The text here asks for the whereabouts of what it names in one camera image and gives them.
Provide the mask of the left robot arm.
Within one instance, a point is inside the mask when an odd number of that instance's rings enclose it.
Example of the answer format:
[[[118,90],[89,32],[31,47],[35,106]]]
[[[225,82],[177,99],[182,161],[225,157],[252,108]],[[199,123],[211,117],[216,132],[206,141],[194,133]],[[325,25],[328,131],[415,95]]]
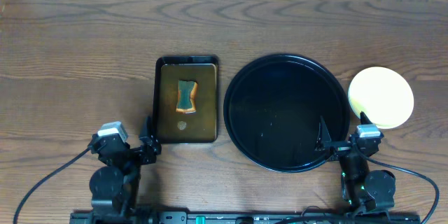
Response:
[[[153,164],[161,154],[161,144],[155,138],[151,117],[147,117],[139,134],[141,145],[132,148],[122,122],[101,126],[88,144],[91,153],[98,155],[104,166],[89,182],[92,207],[96,214],[127,218],[134,211],[141,167]]]

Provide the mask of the green orange sponge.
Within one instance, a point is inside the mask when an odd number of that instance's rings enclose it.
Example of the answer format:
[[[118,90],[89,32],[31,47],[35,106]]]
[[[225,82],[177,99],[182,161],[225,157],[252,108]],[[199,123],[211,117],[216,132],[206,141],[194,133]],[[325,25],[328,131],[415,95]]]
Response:
[[[195,81],[180,80],[178,82],[177,113],[195,113],[195,96],[198,84]]]

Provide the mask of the yellow plate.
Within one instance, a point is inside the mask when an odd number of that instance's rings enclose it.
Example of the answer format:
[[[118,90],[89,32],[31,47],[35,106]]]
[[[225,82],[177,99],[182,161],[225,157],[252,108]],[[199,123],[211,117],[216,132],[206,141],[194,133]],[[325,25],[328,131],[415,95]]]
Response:
[[[358,72],[347,92],[352,111],[364,113],[380,129],[405,123],[414,109],[409,83],[394,70],[372,66]]]

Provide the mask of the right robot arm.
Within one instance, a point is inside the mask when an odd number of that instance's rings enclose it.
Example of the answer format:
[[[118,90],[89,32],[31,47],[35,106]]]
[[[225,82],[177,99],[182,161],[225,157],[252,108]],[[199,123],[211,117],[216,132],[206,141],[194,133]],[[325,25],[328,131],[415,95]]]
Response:
[[[342,197],[350,204],[347,215],[386,213],[394,207],[396,178],[386,170],[371,170],[368,158],[379,151],[384,135],[361,113],[360,125],[347,141],[333,141],[327,125],[320,119],[315,150],[323,151],[328,161],[341,167]]]

